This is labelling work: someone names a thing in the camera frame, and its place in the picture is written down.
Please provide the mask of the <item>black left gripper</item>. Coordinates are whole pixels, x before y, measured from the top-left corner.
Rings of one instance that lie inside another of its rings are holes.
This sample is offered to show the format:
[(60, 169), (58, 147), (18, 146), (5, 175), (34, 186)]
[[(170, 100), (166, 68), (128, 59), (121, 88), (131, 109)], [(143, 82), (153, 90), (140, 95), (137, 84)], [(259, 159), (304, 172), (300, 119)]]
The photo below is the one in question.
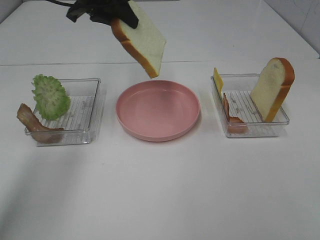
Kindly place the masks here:
[(111, 25), (120, 19), (131, 28), (137, 28), (139, 19), (128, 0), (76, 0), (68, 9), (66, 17), (76, 22), (83, 14), (88, 14), (93, 22)]

